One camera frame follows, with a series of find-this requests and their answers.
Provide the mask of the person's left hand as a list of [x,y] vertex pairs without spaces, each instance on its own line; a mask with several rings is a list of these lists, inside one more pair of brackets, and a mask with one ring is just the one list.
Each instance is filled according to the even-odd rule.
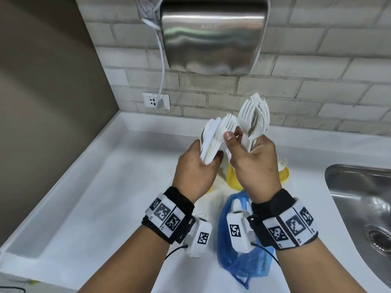
[[219,168],[208,168],[200,158],[201,144],[197,139],[179,157],[172,186],[192,203],[204,196],[217,177]]

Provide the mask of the person's right hand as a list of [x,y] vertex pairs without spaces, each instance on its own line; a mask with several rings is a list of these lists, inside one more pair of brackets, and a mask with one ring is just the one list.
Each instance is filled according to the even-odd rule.
[[235,132],[240,133],[237,137],[240,141],[240,155],[231,157],[231,165],[237,179],[254,203],[267,202],[282,189],[275,144],[262,135],[251,152],[247,152],[241,146],[242,130],[237,127]]

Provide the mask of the bunch of white plastic spoons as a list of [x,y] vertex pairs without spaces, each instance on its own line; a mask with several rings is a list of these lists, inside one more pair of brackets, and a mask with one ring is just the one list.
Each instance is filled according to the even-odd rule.
[[223,142],[223,134],[227,131],[235,132],[237,124],[237,117],[231,113],[208,121],[200,135],[200,158],[205,165],[209,165],[214,159]]

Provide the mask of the bunch of white plastic forks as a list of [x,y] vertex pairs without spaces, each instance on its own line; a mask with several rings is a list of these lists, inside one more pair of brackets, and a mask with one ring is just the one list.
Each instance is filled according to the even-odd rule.
[[237,122],[243,133],[241,145],[247,152],[251,152],[257,139],[267,132],[270,121],[269,106],[258,93],[253,94],[242,105]]

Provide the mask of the person's left forearm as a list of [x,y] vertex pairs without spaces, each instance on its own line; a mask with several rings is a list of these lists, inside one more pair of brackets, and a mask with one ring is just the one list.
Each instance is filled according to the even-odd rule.
[[151,293],[169,247],[141,225],[77,293]]

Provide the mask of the person's right forearm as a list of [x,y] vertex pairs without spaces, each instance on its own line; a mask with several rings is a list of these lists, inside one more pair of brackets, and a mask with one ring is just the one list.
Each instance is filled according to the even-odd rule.
[[367,293],[320,238],[276,256],[291,293]]

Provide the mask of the black wristband with marker tags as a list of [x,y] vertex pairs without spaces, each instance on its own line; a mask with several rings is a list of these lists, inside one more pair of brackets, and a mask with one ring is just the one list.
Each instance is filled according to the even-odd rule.
[[304,204],[281,189],[269,201],[252,203],[247,221],[262,246],[289,250],[318,238],[314,217]]
[[175,187],[159,193],[145,211],[141,224],[169,244],[182,243],[195,223],[194,203]]

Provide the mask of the stainless steel hand dryer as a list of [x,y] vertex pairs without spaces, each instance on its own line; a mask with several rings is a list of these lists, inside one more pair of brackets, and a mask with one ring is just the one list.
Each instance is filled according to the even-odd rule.
[[249,74],[261,53],[270,7],[270,0],[163,0],[159,18],[169,68]]

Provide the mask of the blue plastic bag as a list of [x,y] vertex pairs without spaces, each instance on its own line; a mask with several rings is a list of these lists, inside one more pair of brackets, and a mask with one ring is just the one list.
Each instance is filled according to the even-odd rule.
[[252,251],[242,254],[232,247],[226,216],[230,212],[241,210],[252,215],[251,202],[245,190],[230,195],[222,208],[217,228],[217,255],[220,265],[246,289],[249,289],[251,278],[268,276],[272,260],[278,263],[274,256],[275,249],[272,246],[262,246],[251,227],[249,237]]

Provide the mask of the stainless steel sink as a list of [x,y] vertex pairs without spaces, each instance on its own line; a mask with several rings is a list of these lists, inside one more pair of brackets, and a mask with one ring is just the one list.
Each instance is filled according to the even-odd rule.
[[391,288],[391,259],[364,236],[365,225],[391,232],[391,169],[335,164],[326,169],[325,182],[359,255]]

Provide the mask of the metal sink drain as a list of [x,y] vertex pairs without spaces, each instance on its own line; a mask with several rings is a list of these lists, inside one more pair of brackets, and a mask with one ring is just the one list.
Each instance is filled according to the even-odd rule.
[[380,226],[365,225],[364,236],[375,251],[391,259],[391,232]]

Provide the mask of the white wall socket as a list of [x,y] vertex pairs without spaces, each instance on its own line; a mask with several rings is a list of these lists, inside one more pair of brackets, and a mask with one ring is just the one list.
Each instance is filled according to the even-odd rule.
[[156,108],[156,102],[159,99],[163,99],[164,100],[164,104],[165,104],[165,109],[164,110],[170,110],[171,109],[170,99],[169,99],[169,95],[168,94],[160,94],[159,97],[158,97],[157,93],[142,92],[141,94],[142,94],[142,98],[143,98],[143,101],[144,101],[144,106],[146,108],[157,109]]

